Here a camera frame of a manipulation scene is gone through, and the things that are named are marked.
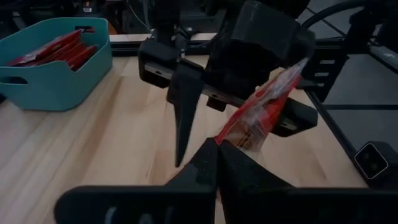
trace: gray floor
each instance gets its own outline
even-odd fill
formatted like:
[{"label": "gray floor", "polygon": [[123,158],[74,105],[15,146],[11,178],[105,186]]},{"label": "gray floor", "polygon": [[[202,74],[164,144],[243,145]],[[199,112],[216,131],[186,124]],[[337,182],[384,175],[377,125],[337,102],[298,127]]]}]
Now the gray floor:
[{"label": "gray floor", "polygon": [[[308,6],[314,12],[343,0],[312,0]],[[326,18],[339,30],[347,32],[352,9]],[[315,28],[317,36],[330,35],[328,29]],[[398,105],[398,74],[390,71],[369,55],[350,55],[326,104],[330,105]],[[358,150],[368,141],[384,141],[398,151],[398,111],[330,110],[340,129]]]}]

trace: food package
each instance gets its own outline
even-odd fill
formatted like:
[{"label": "food package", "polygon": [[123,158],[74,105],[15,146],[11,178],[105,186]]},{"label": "food package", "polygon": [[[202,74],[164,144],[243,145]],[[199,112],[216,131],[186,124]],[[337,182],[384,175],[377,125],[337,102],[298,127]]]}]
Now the food package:
[{"label": "food package", "polygon": [[44,58],[48,57],[52,53],[61,49],[65,45],[73,42],[76,39],[80,39],[81,32],[83,30],[75,30],[69,34],[63,35],[61,37],[56,37],[53,41],[41,46],[26,55],[15,58],[7,64],[7,66],[24,66],[25,64],[34,65],[34,62],[39,62]]},{"label": "food package", "polygon": [[35,65],[43,65],[45,63],[49,63],[49,62],[53,62],[53,61],[57,60],[61,55],[63,55],[68,50],[74,48],[74,46],[76,46],[79,43],[80,43],[80,39],[75,39],[75,40],[71,41],[69,44],[67,44],[67,45],[63,46],[62,48],[60,48],[59,50],[55,51],[48,57],[45,57],[43,60],[37,62]]},{"label": "food package", "polygon": [[96,45],[86,47],[76,56],[74,56],[70,60],[67,60],[67,64],[69,65],[70,69],[72,69],[73,71],[77,71],[82,65],[84,65],[84,63],[87,62],[88,59],[90,59],[92,55],[94,55],[96,49]]},{"label": "food package", "polygon": [[260,150],[307,62],[307,58],[301,60],[260,86],[215,136],[216,143],[228,140],[240,149]]},{"label": "food package", "polygon": [[55,60],[63,60],[68,61],[71,60],[73,57],[79,54],[79,52],[86,49],[86,45],[83,42],[79,42],[74,45],[72,48],[62,52]]}]

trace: plastic wrapper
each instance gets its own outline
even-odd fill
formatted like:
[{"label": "plastic wrapper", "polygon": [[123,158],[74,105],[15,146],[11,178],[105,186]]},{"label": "plastic wrapper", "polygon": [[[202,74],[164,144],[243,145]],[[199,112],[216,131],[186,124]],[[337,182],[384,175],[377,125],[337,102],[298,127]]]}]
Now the plastic wrapper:
[{"label": "plastic wrapper", "polygon": [[21,57],[15,58],[7,64],[7,66],[24,66],[27,63],[29,65],[35,65],[36,62],[43,60],[55,51],[61,49],[65,45],[73,42],[75,39],[80,39],[83,30],[75,30],[69,34],[63,35],[61,37],[56,37],[51,42],[41,46],[40,48],[23,55]]},{"label": "plastic wrapper", "polygon": [[260,150],[307,62],[307,58],[303,59],[260,86],[215,136],[216,143],[228,140],[240,149]]}]

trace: wooden table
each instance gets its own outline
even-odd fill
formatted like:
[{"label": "wooden table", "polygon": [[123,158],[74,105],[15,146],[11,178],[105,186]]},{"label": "wooden table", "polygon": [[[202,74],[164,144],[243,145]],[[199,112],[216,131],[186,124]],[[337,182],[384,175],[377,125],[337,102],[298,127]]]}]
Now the wooden table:
[{"label": "wooden table", "polygon": [[[205,65],[206,57],[190,57]],[[167,90],[138,76],[137,58],[114,58],[112,70],[79,107],[59,113],[0,105],[0,220],[54,223],[53,205],[77,185],[163,184],[174,168],[175,127]],[[291,97],[313,106],[303,91]],[[200,98],[186,163],[235,109]],[[249,156],[297,187],[366,187],[324,120],[289,138],[270,135]],[[223,223],[220,203],[216,222]]]}]

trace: basket handle hole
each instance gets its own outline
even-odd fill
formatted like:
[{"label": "basket handle hole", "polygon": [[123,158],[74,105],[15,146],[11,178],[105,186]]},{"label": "basket handle hole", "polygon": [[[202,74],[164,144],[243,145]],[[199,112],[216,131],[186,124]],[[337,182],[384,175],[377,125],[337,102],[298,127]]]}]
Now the basket handle hole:
[{"label": "basket handle hole", "polygon": [[95,33],[95,28],[92,26],[75,26],[75,30],[82,29],[83,33],[89,33],[89,34],[94,34]]},{"label": "basket handle hole", "polygon": [[1,77],[0,83],[26,85],[27,81],[26,81],[26,79],[21,78],[21,77]]}]

